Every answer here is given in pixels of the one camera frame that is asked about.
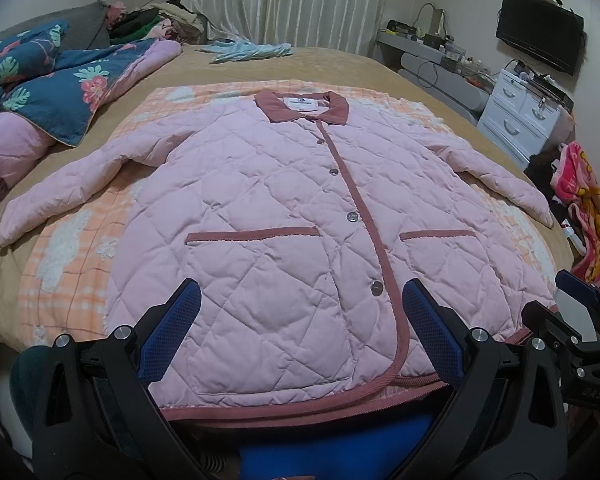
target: white drawer cabinet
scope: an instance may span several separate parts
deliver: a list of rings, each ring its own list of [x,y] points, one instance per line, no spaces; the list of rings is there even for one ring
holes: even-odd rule
[[[478,130],[522,170],[531,155],[566,142],[573,131],[567,111],[538,93],[503,70],[478,122]]]

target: television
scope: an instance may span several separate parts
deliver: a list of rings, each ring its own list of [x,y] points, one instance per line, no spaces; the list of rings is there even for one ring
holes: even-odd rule
[[[544,0],[502,0],[496,37],[573,75],[584,47],[584,19]]]

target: pink corduroy collar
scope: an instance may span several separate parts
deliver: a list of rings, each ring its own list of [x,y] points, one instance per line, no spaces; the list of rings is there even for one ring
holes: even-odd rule
[[[329,103],[329,109],[320,115],[303,114],[296,112],[286,106],[280,99],[285,97],[304,97],[306,99],[324,100]],[[295,121],[305,118],[310,121],[324,121],[329,124],[347,124],[349,117],[349,103],[347,100],[335,92],[325,94],[283,94],[273,90],[263,90],[255,95],[255,101],[258,107],[265,113],[272,123],[284,123],[286,121]]]

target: blue gripper pad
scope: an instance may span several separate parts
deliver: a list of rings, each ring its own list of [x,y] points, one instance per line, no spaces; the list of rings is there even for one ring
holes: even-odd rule
[[[587,308],[594,308],[598,304],[596,289],[576,278],[568,270],[561,270],[555,275],[555,285]]]
[[[404,284],[402,308],[440,379],[457,390],[464,378],[462,348],[437,313],[436,308],[441,307],[419,283],[409,280]]]
[[[193,280],[175,299],[140,351],[138,379],[145,386],[159,381],[200,312],[202,294]]]

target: gray pillow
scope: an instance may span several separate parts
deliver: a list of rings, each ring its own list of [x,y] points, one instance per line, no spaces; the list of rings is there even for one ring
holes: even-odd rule
[[[31,18],[26,22],[13,25],[0,32],[0,41],[23,32],[24,30],[43,25],[53,20],[67,20],[69,30],[62,38],[60,52],[65,50],[89,50],[91,48],[107,48],[110,46],[105,18],[109,6],[103,0],[73,9],[57,10],[44,16]]]

